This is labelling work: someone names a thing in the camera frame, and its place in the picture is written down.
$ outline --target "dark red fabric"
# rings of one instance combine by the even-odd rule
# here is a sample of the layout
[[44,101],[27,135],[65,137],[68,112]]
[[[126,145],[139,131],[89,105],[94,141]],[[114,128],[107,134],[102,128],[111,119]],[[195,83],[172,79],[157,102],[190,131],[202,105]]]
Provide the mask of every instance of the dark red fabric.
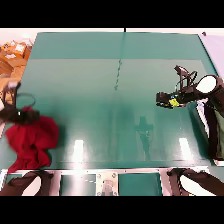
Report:
[[30,125],[13,125],[6,131],[6,136],[17,153],[17,160],[8,173],[50,166],[45,150],[56,148],[58,142],[58,126],[52,118],[40,116],[40,120]]

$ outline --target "yellow label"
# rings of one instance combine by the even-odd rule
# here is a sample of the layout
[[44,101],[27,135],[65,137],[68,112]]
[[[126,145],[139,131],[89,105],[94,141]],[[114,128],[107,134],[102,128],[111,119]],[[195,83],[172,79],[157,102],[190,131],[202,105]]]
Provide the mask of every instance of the yellow label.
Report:
[[174,107],[178,107],[180,105],[176,99],[169,100],[169,102]]

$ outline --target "metal frame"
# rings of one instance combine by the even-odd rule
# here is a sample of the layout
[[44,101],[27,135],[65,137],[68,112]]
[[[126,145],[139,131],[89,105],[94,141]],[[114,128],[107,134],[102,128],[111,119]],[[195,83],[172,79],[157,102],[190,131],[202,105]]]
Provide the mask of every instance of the metal frame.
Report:
[[[195,171],[205,171],[209,172],[208,166],[195,166],[195,167],[169,167],[169,168],[137,168],[137,169],[76,169],[76,170],[45,170],[49,173],[53,173],[54,177],[52,179],[52,185],[50,189],[50,196],[59,196],[60,190],[60,181],[62,175],[75,175],[75,174],[100,174],[105,172],[114,172],[117,174],[134,174],[134,173],[159,173],[161,188],[163,196],[171,196],[171,186],[169,182],[169,177],[167,172],[172,170],[173,168],[191,168]],[[18,170],[11,174],[21,174],[25,175],[27,172],[33,170]],[[0,189],[5,184],[5,180],[7,177],[8,170],[2,169],[0,173]]]

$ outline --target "table surface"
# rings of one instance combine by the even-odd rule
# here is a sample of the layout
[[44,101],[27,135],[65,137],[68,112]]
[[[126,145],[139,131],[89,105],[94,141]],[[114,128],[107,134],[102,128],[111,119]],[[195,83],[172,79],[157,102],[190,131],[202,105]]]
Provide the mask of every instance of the table surface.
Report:
[[[211,165],[195,104],[155,105],[157,92],[174,91],[176,64],[216,74],[197,35],[38,34],[19,92],[32,93],[34,108],[59,125],[50,169]],[[0,148],[0,168],[8,168],[16,155],[5,137]]]

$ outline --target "white wall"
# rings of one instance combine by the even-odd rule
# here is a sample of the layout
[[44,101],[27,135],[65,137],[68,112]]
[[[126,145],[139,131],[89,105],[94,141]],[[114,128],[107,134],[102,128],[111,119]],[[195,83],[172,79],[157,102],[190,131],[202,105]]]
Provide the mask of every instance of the white wall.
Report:
[[[30,38],[34,42],[38,32],[123,32],[123,28],[0,28],[0,45],[8,41]],[[224,35],[224,28],[127,28],[127,32],[163,32]]]

